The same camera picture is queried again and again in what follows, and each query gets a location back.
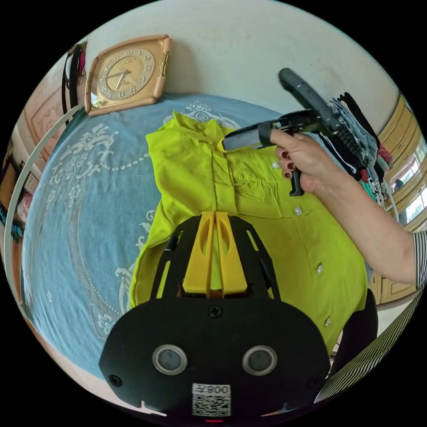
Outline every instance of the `striped sleeve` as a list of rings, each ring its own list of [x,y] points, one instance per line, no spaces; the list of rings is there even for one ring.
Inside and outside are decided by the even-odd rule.
[[[409,323],[418,303],[421,292],[427,283],[427,231],[414,233],[416,286],[419,294],[394,322],[365,348],[353,360],[347,363],[334,376],[327,379],[325,385],[316,397],[316,402],[327,399],[340,391],[351,387],[374,369],[393,347],[406,325]]]

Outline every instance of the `blue bedspread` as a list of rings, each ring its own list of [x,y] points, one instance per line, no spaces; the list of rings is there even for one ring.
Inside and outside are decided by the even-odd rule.
[[[100,378],[105,339],[129,309],[134,263],[160,201],[145,136],[174,110],[234,129],[282,114],[203,95],[166,96],[98,117],[81,111],[56,145],[28,213],[25,312],[48,343]]]

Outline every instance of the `yellow shirt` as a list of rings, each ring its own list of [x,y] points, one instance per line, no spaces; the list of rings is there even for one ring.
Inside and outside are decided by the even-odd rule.
[[[290,181],[282,177],[274,147],[218,151],[230,131],[215,120],[200,123],[175,113],[147,135],[161,202],[135,266],[131,307],[149,300],[175,228],[202,212],[224,211],[254,226],[273,260],[281,300],[312,319],[330,354],[348,318],[365,306],[363,258],[315,196],[289,196]]]

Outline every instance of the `hand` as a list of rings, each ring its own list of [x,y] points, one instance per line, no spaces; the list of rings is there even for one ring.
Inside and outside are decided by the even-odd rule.
[[[341,171],[325,150],[310,136],[296,133],[293,137],[281,130],[271,131],[271,142],[277,145],[276,155],[286,179],[292,178],[292,171],[301,171],[300,183],[304,191],[314,193],[317,188],[327,185],[331,174]]]

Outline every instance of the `clothes pile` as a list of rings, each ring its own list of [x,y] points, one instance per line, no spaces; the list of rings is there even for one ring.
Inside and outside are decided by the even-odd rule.
[[[359,106],[347,92],[338,99],[331,98],[329,106],[354,136],[350,146],[344,146],[334,136],[320,133],[323,145],[334,162],[354,179],[383,209],[389,190],[384,174],[393,167],[393,158],[378,140],[377,135],[362,114]]]

